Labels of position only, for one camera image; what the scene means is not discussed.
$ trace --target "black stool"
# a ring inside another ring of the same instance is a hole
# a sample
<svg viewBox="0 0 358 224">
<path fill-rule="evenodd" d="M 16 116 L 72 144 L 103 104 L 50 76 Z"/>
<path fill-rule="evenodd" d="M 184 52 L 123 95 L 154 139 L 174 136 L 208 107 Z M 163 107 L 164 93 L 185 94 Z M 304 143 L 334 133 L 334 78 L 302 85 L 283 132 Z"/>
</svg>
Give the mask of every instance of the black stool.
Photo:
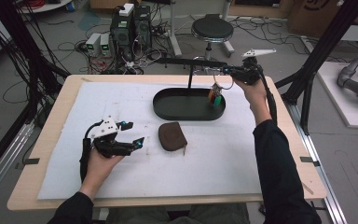
<svg viewBox="0 0 358 224">
<path fill-rule="evenodd" d="M 210 61 L 212 59 L 212 43 L 224 43 L 228 41 L 234 33 L 234 28 L 228 21 L 220 19 L 218 14 L 210 14 L 194 21 L 191 27 L 191 33 L 196 38 L 208 42 L 205 56 L 196 57 L 195 59 Z"/>
</svg>

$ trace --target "black arm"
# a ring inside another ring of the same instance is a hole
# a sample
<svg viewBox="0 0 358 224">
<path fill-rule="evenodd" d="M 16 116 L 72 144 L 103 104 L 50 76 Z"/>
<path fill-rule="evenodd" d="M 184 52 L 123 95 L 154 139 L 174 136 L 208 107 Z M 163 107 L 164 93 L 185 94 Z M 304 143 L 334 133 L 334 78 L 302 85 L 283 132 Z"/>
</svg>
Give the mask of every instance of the black arm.
<svg viewBox="0 0 358 224">
<path fill-rule="evenodd" d="M 271 120 L 254 130 L 255 155 L 268 223 L 322 223 L 304 191 L 284 133 Z"/>
<path fill-rule="evenodd" d="M 77 192 L 58 207 L 48 224 L 91 224 L 93 206 L 88 196 Z"/>
</svg>

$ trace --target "white device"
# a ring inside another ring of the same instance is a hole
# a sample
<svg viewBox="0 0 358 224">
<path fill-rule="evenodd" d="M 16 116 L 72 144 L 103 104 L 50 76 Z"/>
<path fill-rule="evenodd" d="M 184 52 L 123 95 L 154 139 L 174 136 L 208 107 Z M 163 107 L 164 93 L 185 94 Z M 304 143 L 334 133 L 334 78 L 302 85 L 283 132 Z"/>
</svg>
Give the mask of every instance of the white device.
<svg viewBox="0 0 358 224">
<path fill-rule="evenodd" d="M 251 49 L 248 52 L 243 53 L 241 56 L 245 58 L 255 57 L 264 54 L 275 53 L 276 51 L 277 51 L 276 49 Z"/>
<path fill-rule="evenodd" d="M 124 9 L 121 9 L 119 12 L 118 12 L 118 15 L 120 16 L 130 16 L 131 12 L 133 11 L 133 4 L 131 3 L 126 3 L 124 4 Z"/>
<path fill-rule="evenodd" d="M 92 34 L 86 42 L 86 47 L 90 57 L 98 57 L 101 53 L 101 34 Z"/>
<path fill-rule="evenodd" d="M 110 34 L 101 34 L 101 52 L 104 57 L 110 58 L 113 56 L 114 48 Z"/>
<path fill-rule="evenodd" d="M 109 115 L 107 119 L 104 119 L 103 123 L 98 126 L 97 130 L 95 130 L 95 133 L 93 133 L 91 137 L 98 138 L 110 133 L 118 133 L 118 131 L 119 129 L 117 128 L 115 121 L 113 120 L 112 116 Z"/>
</svg>

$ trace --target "brown leather wallet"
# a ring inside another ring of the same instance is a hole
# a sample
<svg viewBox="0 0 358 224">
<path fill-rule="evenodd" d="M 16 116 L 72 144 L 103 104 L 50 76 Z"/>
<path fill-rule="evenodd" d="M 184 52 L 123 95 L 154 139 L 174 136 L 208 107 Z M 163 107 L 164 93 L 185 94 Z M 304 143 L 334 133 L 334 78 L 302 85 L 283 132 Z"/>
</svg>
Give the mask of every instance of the brown leather wallet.
<svg viewBox="0 0 358 224">
<path fill-rule="evenodd" d="M 167 151 L 176 151 L 187 145 L 179 122 L 161 124 L 158 128 L 158 138 L 162 147 Z"/>
</svg>

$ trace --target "person's arm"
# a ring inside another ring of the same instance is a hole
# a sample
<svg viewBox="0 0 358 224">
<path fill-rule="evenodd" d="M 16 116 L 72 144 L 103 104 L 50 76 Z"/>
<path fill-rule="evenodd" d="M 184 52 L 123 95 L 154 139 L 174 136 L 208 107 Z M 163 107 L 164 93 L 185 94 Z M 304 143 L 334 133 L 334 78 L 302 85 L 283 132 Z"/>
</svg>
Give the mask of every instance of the person's arm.
<svg viewBox="0 0 358 224">
<path fill-rule="evenodd" d="M 113 167 L 122 159 L 121 156 L 107 159 L 93 149 L 89 155 L 87 175 L 79 192 L 58 207 L 48 224 L 90 224 L 94 206 L 92 201 Z"/>
<path fill-rule="evenodd" d="M 248 86 L 238 80 L 255 115 L 255 156 L 269 223 L 322 223 L 304 200 L 296 163 L 284 133 L 271 119 L 261 81 Z"/>
</svg>

